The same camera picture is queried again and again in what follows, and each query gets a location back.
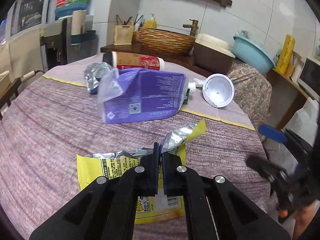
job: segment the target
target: light blue plastic tub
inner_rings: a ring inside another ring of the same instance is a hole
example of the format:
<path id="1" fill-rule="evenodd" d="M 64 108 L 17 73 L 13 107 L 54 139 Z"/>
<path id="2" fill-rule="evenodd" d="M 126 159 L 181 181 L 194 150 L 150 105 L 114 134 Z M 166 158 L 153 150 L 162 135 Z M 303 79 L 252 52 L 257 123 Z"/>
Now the light blue plastic tub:
<path id="1" fill-rule="evenodd" d="M 233 36 L 233 39 L 235 40 L 235 44 L 232 47 L 231 53 L 243 62 L 256 68 L 262 75 L 266 74 L 270 68 L 276 67 L 268 53 L 253 41 L 238 35 Z"/>

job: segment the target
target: brown woven bowl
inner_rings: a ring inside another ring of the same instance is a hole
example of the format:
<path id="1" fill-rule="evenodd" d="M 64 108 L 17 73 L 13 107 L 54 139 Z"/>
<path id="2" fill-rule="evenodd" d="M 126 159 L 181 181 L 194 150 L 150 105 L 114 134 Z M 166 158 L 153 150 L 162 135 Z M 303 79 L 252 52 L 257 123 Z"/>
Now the brown woven bowl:
<path id="1" fill-rule="evenodd" d="M 164 54 L 188 54 L 196 38 L 164 30 L 140 28 L 139 39 L 143 46 Z"/>

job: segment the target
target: cartoon character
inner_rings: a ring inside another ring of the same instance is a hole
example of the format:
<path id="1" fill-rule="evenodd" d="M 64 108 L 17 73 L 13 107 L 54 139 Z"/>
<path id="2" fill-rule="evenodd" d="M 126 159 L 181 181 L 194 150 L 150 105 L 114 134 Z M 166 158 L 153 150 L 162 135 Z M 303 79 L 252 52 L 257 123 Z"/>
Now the cartoon character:
<path id="1" fill-rule="evenodd" d="M 140 212 L 140 211 L 142 211 L 142 210 L 143 210 L 143 206 L 142 206 L 142 204 L 141 204 L 141 201 L 138 200 L 138 202 L 137 202 L 137 211 Z"/>

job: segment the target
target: silver screw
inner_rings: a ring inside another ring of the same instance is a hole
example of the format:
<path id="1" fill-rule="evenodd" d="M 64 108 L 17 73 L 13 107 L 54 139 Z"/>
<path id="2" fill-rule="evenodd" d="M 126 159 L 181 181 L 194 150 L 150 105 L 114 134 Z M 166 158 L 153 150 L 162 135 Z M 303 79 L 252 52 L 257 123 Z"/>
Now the silver screw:
<path id="1" fill-rule="evenodd" d="M 270 175 L 270 176 L 268 177 L 268 179 L 269 179 L 269 181 L 270 181 L 271 183 L 275 182 L 275 178 L 274 178 L 272 175 Z"/>
<path id="2" fill-rule="evenodd" d="M 284 171 L 280 171 L 280 176 L 283 178 L 283 179 L 286 179 L 287 178 L 287 175 L 284 173 Z"/>
<path id="3" fill-rule="evenodd" d="M 185 167 L 185 166 L 178 166 L 177 167 L 177 171 L 179 171 L 179 172 L 186 172 L 187 171 L 187 168 Z"/>
<path id="4" fill-rule="evenodd" d="M 96 181 L 98 184 L 103 184 L 103 183 L 107 182 L 107 178 L 101 176 L 101 177 L 98 177 Z"/>
<path id="5" fill-rule="evenodd" d="M 142 172 L 144 172 L 144 167 L 142 167 L 142 166 L 137 166 L 137 167 L 134 168 L 134 171 L 135 171 L 136 173 L 142 173 Z"/>
<path id="6" fill-rule="evenodd" d="M 290 201 L 290 203 L 293 202 L 293 196 L 292 196 L 292 194 L 290 192 L 288 194 L 288 200 Z"/>
<path id="7" fill-rule="evenodd" d="M 218 183 L 224 183 L 226 181 L 226 179 L 223 176 L 217 176 L 215 180 Z"/>

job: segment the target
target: yellow roll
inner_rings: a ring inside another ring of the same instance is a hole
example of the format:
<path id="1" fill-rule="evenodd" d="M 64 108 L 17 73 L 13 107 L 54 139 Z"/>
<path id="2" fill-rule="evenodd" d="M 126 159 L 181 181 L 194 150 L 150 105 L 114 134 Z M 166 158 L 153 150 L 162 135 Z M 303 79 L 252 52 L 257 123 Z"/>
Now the yellow roll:
<path id="1" fill-rule="evenodd" d="M 291 35 L 286 36 L 283 44 L 282 53 L 276 66 L 276 71 L 278 71 L 281 74 L 284 74 L 287 70 L 295 43 L 296 40 Z"/>

